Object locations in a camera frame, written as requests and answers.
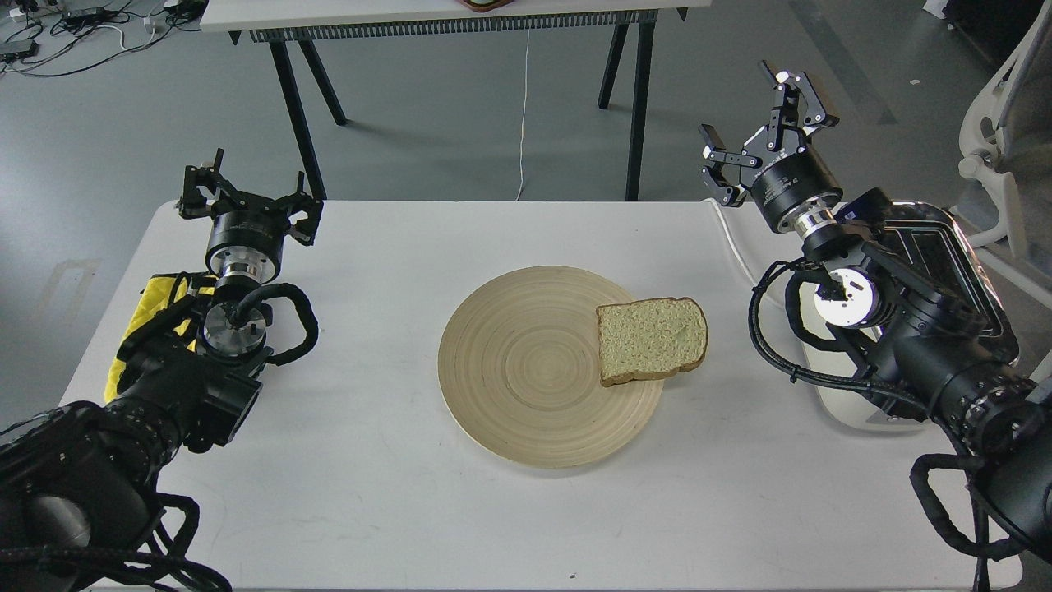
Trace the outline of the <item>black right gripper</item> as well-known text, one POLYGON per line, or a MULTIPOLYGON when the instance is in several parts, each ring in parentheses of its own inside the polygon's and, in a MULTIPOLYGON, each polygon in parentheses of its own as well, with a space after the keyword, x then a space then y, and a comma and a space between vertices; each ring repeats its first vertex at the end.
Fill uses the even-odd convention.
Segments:
POLYGON ((736 154, 713 125, 700 124, 700 180, 719 206, 741 206, 749 193, 771 231, 812 234, 832 223, 844 196, 812 146, 815 134, 839 124, 839 113, 807 72, 775 72, 766 60, 758 67, 773 87, 768 121, 736 154))

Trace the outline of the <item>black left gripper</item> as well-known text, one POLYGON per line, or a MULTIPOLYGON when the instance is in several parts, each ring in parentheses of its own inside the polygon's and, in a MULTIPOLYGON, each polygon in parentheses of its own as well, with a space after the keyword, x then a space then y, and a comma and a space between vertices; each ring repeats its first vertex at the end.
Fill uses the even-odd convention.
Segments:
POLYGON ((182 193, 176 205, 182 219, 211 219, 205 256, 214 275, 276 277, 281 270, 285 236, 313 246, 324 200, 306 192, 306 173, 297 175, 294 192, 274 200, 238 197, 220 172, 224 150, 209 164, 184 169, 182 193))

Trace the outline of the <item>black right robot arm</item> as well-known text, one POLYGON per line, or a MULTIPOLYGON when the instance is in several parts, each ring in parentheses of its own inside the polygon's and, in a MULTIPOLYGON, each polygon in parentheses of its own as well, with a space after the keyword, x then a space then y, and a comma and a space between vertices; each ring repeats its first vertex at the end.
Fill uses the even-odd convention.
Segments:
POLYGON ((932 421, 952 446, 910 472, 925 517, 982 562, 1050 559, 1050 382, 1015 370, 1011 327, 976 254, 938 207, 872 188, 842 205, 813 135, 835 127, 804 72, 773 72, 768 121, 739 150, 711 125, 700 178, 800 236, 752 289, 748 333, 792 380, 854 392, 892 419, 932 421))

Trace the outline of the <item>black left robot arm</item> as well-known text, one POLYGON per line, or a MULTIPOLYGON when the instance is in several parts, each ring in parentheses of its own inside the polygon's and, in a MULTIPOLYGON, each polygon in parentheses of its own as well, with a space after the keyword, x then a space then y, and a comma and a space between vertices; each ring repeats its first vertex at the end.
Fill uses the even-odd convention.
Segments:
POLYGON ((324 199, 237 190, 208 166, 185 169, 177 209, 213 226, 202 273, 168 277, 161 307, 116 353, 104 405, 79 400, 2 431, 2 588, 80 591, 95 581, 171 591, 232 585, 187 550, 198 503, 162 493, 180 450, 230 443, 266 366, 307 355, 320 334, 311 301, 277 281, 286 238, 311 246, 324 199))

